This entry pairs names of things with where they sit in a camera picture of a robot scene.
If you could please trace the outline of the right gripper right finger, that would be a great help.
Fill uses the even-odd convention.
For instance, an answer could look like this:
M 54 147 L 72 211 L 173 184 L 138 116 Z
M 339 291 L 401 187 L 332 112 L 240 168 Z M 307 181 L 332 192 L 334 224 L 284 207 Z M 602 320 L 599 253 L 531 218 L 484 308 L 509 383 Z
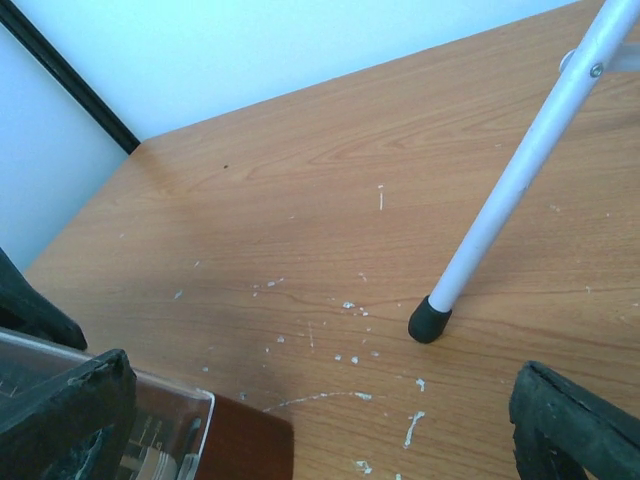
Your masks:
M 639 477 L 639 419 L 542 363 L 518 372 L 509 419 L 521 479 Z

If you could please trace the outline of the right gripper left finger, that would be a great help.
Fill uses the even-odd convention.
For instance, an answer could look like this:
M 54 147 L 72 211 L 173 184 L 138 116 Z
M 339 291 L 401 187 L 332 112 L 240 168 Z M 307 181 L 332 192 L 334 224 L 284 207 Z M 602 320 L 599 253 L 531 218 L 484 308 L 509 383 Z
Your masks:
M 1 405 L 3 479 L 114 479 L 136 418 L 127 354 L 107 351 Z

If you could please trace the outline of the clear plastic metronome cover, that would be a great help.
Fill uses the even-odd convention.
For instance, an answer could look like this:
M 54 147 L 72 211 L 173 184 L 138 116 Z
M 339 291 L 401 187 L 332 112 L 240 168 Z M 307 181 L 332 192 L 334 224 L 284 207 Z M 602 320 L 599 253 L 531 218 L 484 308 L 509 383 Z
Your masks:
M 97 356 L 2 330 L 1 405 Z M 214 395 L 131 368 L 137 413 L 114 479 L 195 478 Z

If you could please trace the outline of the brown wooden metronome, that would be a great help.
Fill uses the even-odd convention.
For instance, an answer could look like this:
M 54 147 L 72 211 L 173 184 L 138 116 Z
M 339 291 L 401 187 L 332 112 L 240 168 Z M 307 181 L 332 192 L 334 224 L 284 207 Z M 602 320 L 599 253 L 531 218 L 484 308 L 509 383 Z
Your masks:
M 214 411 L 193 479 L 292 478 L 292 425 L 237 401 L 212 394 L 215 397 Z

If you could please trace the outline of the lilac music stand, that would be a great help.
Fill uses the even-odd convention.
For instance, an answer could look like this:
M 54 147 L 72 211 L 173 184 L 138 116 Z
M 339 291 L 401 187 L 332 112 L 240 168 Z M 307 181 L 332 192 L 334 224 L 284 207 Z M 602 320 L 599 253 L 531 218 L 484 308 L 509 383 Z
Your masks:
M 429 344 L 445 330 L 453 307 L 559 140 L 602 76 L 637 72 L 639 44 L 626 37 L 639 3 L 603 3 L 577 47 L 563 57 L 559 77 L 431 293 L 408 321 L 415 341 Z

